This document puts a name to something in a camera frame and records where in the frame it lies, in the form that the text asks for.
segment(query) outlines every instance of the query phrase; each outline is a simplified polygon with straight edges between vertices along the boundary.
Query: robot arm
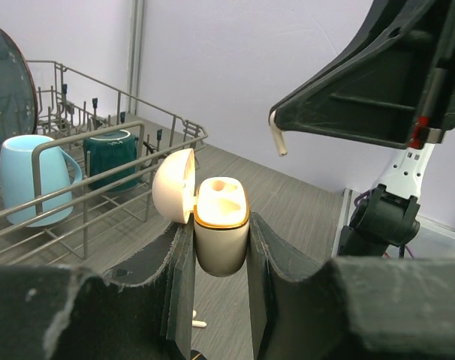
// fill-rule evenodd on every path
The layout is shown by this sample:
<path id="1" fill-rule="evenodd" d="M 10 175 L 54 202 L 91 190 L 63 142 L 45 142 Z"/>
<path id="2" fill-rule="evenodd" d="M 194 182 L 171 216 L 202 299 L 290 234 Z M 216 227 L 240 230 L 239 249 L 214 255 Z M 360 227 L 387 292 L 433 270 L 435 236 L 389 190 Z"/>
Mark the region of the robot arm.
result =
<path id="1" fill-rule="evenodd" d="M 339 254 L 381 256 L 419 230 L 424 171 L 455 127 L 455 1 L 374 0 L 352 42 L 270 110 L 279 155 L 284 131 L 399 149 L 340 238 Z"/>

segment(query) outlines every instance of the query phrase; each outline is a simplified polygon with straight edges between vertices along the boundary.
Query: dark plate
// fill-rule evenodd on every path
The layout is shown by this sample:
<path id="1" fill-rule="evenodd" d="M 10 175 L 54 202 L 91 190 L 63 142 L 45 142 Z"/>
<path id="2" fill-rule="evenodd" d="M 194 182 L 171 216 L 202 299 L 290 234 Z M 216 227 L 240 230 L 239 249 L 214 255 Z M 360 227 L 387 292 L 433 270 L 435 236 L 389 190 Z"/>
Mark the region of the dark plate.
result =
<path id="1" fill-rule="evenodd" d="M 0 29 L 0 144 L 33 134 L 37 124 L 38 98 L 31 72 L 19 48 Z"/>

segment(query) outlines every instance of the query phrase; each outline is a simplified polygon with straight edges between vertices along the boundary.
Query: gray floor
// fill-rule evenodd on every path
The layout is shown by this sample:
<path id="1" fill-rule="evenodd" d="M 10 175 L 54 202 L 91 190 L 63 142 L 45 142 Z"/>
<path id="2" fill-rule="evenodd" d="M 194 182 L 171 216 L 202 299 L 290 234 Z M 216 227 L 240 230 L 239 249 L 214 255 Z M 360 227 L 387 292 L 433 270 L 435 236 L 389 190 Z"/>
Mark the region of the gray floor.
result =
<path id="1" fill-rule="evenodd" d="M 158 128 L 151 123 L 147 125 L 151 132 Z M 330 257 L 342 206 L 341 196 L 209 145 L 199 151 L 196 157 L 200 164 L 200 169 L 197 170 L 198 183 L 213 176 L 239 179 L 248 191 L 252 211 L 261 214 L 282 238 L 318 261 L 325 261 Z M 123 195 L 118 201 L 122 203 L 133 193 Z M 101 203 L 101 199 L 91 201 L 90 206 L 96 203 Z M 102 205 L 92 213 L 101 214 L 112 207 L 110 204 Z M 140 201 L 129 209 L 131 212 L 139 212 L 145 207 L 146 203 Z M 149 213 L 148 221 L 142 222 L 125 211 L 119 211 L 115 216 L 107 217 L 91 226 L 90 236 L 98 236 L 89 243 L 91 256 L 87 261 L 83 262 L 72 254 L 64 256 L 65 249 L 56 244 L 23 263 L 83 264 L 102 272 L 130 257 L 168 225 L 168 220 L 157 214 L 152 204 L 149 204 Z M 80 221 L 80 218 L 74 219 L 72 223 L 76 221 Z M 112 229 L 112 226 L 121 221 L 123 223 Z M 64 223 L 53 232 L 60 236 L 72 226 Z M 25 238 L 34 230 L 29 231 L 24 230 L 22 234 L 0 238 L 0 249 L 15 244 L 20 236 Z M 71 247 L 80 246 L 81 234 L 82 232 L 68 237 L 65 239 L 66 243 Z M 43 234 L 33 241 L 35 244 L 20 247 L 16 251 L 26 251 L 45 244 L 50 239 L 52 238 Z M 0 256 L 0 263 L 11 261 L 14 256 L 12 253 L 10 251 Z M 193 329 L 193 348 L 203 352 L 208 359 L 252 359 L 245 268 L 232 277 L 219 279 L 210 277 L 197 267 L 194 308 L 197 319 L 206 321 L 208 326 L 205 329 Z"/>

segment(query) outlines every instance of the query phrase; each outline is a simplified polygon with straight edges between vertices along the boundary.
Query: earbud case lid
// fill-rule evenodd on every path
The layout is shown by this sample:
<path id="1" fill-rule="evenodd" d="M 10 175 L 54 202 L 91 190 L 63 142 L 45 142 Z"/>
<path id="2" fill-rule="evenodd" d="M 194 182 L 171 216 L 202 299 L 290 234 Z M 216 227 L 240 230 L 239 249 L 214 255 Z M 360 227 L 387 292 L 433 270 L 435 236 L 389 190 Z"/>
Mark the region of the earbud case lid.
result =
<path id="1" fill-rule="evenodd" d="M 186 148 L 167 156 L 152 183 L 152 201 L 159 214 L 181 224 L 194 211 L 196 170 L 194 150 Z"/>

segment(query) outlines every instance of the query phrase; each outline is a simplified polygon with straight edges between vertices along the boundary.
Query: mug handle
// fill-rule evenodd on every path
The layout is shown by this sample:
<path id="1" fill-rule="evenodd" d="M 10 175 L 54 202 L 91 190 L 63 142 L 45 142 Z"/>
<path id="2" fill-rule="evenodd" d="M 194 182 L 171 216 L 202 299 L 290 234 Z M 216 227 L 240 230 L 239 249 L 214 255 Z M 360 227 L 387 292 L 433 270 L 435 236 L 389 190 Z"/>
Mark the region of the mug handle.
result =
<path id="1" fill-rule="evenodd" d="M 80 182 L 83 179 L 83 171 L 79 164 L 64 150 L 61 149 L 62 156 L 74 168 L 74 181 L 73 184 Z"/>

